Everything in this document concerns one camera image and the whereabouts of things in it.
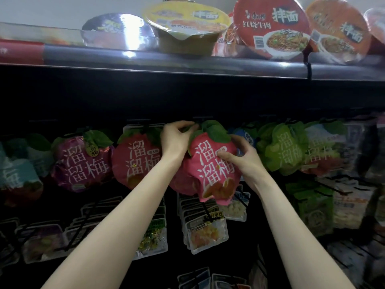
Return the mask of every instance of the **forearm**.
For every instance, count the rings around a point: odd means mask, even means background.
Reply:
[[[162,158],[78,245],[43,288],[119,288],[180,160]]]
[[[311,234],[281,189],[264,174],[251,187],[258,192],[293,289],[354,288]]]

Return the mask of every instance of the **noodle picture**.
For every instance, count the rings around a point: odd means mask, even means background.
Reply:
[[[281,30],[272,34],[267,40],[267,46],[285,52],[301,52],[309,43],[309,39],[302,32]]]
[[[321,39],[321,44],[322,47],[329,53],[350,53],[352,55],[357,54],[357,52],[349,43],[339,38],[324,37]]]

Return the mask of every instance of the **red snack bag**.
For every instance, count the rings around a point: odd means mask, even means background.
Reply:
[[[52,178],[59,186],[76,193],[111,180],[112,143],[101,131],[57,138],[52,144],[56,159]]]
[[[239,184],[239,169],[220,159],[218,151],[236,155],[237,147],[220,123],[205,121],[202,130],[195,131],[190,139],[191,158],[183,160],[183,169],[200,181],[198,195],[201,202],[214,198],[219,205],[228,205]]]
[[[117,181],[134,189],[161,159],[161,129],[149,128],[141,134],[139,129],[127,129],[118,140],[112,153],[112,171]]]
[[[198,179],[185,172],[182,165],[172,178],[170,187],[180,194],[193,196],[198,193],[200,184],[201,183]]]

